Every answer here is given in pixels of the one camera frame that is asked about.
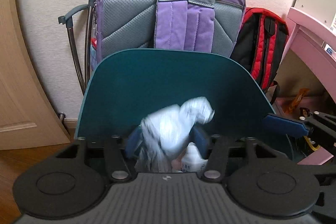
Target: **navy blue padding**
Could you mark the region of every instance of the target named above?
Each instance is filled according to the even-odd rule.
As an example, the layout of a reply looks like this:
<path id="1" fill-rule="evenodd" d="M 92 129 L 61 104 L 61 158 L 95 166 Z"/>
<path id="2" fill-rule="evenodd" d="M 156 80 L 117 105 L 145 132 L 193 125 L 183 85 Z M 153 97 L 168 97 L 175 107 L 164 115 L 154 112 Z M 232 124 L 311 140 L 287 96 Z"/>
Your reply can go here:
<path id="1" fill-rule="evenodd" d="M 200 127 L 193 126 L 191 129 L 191 140 L 197 147 L 201 157 L 204 159 L 208 154 L 209 138 L 207 133 Z"/>
<path id="2" fill-rule="evenodd" d="M 134 131 L 128 136 L 127 145 L 125 147 L 125 154 L 127 158 L 132 158 L 135 150 L 137 149 L 137 145 L 142 136 L 141 127 L 138 126 Z"/>
<path id="3" fill-rule="evenodd" d="M 262 120 L 262 126 L 269 133 L 277 133 L 281 135 L 289 135 L 294 138 L 307 136 L 309 130 L 301 122 L 287 120 L 282 117 L 267 115 Z"/>

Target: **wooden floor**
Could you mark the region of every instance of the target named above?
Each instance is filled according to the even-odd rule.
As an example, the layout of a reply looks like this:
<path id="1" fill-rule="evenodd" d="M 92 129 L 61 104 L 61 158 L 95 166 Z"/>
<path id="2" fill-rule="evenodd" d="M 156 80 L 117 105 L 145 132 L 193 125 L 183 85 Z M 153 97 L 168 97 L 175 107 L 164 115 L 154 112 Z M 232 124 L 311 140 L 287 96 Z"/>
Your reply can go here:
<path id="1" fill-rule="evenodd" d="M 66 145 L 0 151 L 0 224 L 12 223 L 20 216 L 12 194 L 15 179 Z"/>

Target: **backpack strap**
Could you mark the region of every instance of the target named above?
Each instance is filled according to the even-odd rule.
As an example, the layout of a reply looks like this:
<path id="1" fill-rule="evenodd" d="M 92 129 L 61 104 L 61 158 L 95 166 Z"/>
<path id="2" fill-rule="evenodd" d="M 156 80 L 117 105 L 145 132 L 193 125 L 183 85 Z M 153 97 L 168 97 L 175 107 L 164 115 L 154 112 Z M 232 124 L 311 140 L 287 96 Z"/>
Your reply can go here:
<path id="1" fill-rule="evenodd" d="M 269 43 L 266 45 L 265 49 L 265 63 L 264 63 L 264 75 L 261 82 L 261 89 L 266 90 L 269 85 L 269 79 L 271 76 L 272 60 L 275 49 L 275 42 L 277 39 L 277 29 L 278 24 L 276 21 L 271 20 L 270 17 L 265 18 L 265 38 L 269 37 Z"/>
<path id="2" fill-rule="evenodd" d="M 261 69 L 261 65 L 262 65 L 262 61 L 264 57 L 264 38 L 265 38 L 264 22 L 265 22 L 265 15 L 261 15 L 260 23 L 259 23 L 259 31 L 258 31 L 258 41 L 257 41 L 256 50 L 255 50 L 253 66 L 251 70 L 251 76 L 256 81 L 259 78 L 260 69 Z"/>
<path id="3" fill-rule="evenodd" d="M 183 50 L 187 0 L 157 0 L 154 47 Z"/>
<path id="4" fill-rule="evenodd" d="M 188 0 L 184 50 L 211 52 L 216 0 Z"/>
<path id="5" fill-rule="evenodd" d="M 274 104 L 275 100 L 277 99 L 277 97 L 278 97 L 279 94 L 280 94 L 280 85 L 279 85 L 279 83 L 278 83 L 277 81 L 274 80 L 274 81 L 271 83 L 271 86 L 275 86 L 275 85 L 276 85 L 275 90 L 274 90 L 274 92 L 273 92 L 271 101 L 269 102 L 271 105 Z"/>

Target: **zipper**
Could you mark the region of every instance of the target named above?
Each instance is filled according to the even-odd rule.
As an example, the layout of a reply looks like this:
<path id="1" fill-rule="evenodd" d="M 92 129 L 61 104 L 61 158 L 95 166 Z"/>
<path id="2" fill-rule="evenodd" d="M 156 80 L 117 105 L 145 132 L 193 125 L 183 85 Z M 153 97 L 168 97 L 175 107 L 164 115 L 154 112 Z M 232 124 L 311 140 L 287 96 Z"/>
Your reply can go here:
<path id="1" fill-rule="evenodd" d="M 229 2 L 229 1 L 225 1 L 225 0 L 216 0 L 216 3 L 228 5 L 228 6 L 231 6 L 231 7 L 235 7 L 235 8 L 238 8 L 240 10 L 244 9 L 244 7 L 242 5 L 240 5 L 240 4 Z"/>
<path id="2" fill-rule="evenodd" d="M 93 30 L 95 32 L 95 36 L 97 37 L 97 2 L 94 3 L 93 7 Z"/>

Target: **red and black backpack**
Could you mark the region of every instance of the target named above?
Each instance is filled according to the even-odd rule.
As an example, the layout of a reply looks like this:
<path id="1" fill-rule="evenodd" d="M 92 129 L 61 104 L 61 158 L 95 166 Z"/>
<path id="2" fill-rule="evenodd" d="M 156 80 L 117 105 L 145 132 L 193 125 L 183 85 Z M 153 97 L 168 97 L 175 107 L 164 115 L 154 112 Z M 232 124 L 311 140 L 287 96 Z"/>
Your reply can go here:
<path id="1" fill-rule="evenodd" d="M 247 8 L 231 59 L 241 64 L 266 93 L 288 39 L 286 22 L 264 8 Z"/>

